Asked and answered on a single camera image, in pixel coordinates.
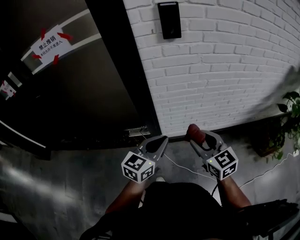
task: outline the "wall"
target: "wall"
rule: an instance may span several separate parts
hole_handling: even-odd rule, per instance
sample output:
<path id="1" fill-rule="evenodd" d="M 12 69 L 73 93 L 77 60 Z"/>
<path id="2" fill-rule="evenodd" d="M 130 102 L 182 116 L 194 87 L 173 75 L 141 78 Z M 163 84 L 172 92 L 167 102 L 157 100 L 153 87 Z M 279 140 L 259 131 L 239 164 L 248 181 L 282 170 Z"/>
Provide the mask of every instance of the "wall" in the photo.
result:
<path id="1" fill-rule="evenodd" d="M 124 0 L 163 134 L 250 121 L 297 65 L 296 0 L 179 0 L 182 37 L 173 40 L 162 38 L 157 2 Z"/>

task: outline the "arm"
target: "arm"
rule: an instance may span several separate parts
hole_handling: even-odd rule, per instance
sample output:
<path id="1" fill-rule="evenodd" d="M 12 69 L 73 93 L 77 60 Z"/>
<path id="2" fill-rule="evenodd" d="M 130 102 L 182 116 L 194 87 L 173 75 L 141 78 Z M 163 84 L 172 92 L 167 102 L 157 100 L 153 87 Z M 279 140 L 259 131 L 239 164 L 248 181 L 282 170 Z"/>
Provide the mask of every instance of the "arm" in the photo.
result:
<path id="1" fill-rule="evenodd" d="M 128 209 L 137 209 L 140 203 L 140 199 L 143 195 L 143 191 L 146 188 L 146 183 L 147 180 L 142 183 L 130 181 L 124 187 L 119 196 L 117 196 L 117 198 L 107 208 L 105 213 Z"/>
<path id="2" fill-rule="evenodd" d="M 222 181 L 218 180 L 218 188 L 223 207 L 239 209 L 251 206 L 249 199 L 231 177 L 227 177 Z"/>

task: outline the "potted plant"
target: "potted plant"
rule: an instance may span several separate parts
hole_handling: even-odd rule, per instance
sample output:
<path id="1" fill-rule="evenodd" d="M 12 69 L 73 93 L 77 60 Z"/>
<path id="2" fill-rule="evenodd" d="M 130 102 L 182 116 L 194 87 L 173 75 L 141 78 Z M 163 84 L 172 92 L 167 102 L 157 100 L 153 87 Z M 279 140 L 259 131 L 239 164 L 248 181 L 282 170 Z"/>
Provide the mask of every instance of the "potted plant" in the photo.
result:
<path id="1" fill-rule="evenodd" d="M 288 92 L 283 99 L 287 99 L 287 103 L 278 104 L 278 107 L 285 115 L 263 120 L 254 128 L 253 133 L 259 133 L 259 137 L 252 135 L 251 142 L 261 157 L 270 155 L 272 159 L 280 160 L 286 133 L 288 138 L 294 140 L 294 149 L 300 148 L 300 95 L 295 91 Z"/>

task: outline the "concrete floor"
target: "concrete floor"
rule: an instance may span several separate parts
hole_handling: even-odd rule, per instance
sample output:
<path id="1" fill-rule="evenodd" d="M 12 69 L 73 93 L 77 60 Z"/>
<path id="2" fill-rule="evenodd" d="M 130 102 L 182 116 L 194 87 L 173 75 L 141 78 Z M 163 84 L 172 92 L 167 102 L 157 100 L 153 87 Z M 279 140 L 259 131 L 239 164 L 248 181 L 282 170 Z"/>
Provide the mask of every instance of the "concrete floor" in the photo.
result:
<path id="1" fill-rule="evenodd" d="M 239 158 L 232 175 L 238 186 L 272 169 L 278 160 L 260 158 L 247 137 L 221 135 Z M 107 206 L 127 184 L 120 164 L 131 148 L 52 153 L 51 161 L 35 159 L 31 154 L 8 147 L 0 151 L 0 196 L 24 225 L 39 240 L 75 240 L 103 216 Z M 287 139 L 284 157 L 293 152 Z M 177 164 L 208 175 L 202 161 L 187 142 L 170 143 L 166 155 Z M 166 157 L 160 170 L 167 182 L 193 182 L 210 193 L 216 182 L 175 166 Z M 300 156 L 289 156 L 281 165 L 242 188 L 252 204 L 286 198 L 300 203 Z M 220 202 L 218 191 L 214 197 Z M 280 239 L 300 219 L 274 234 Z"/>

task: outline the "black access control panel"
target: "black access control panel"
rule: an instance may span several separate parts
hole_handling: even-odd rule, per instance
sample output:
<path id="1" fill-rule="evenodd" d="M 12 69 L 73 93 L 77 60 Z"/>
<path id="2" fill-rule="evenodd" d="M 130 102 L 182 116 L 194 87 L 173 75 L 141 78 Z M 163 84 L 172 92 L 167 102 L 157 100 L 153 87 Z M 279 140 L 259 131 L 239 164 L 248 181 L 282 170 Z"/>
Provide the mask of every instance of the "black access control panel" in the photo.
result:
<path id="1" fill-rule="evenodd" d="M 181 38 L 178 2 L 157 4 L 164 39 Z"/>

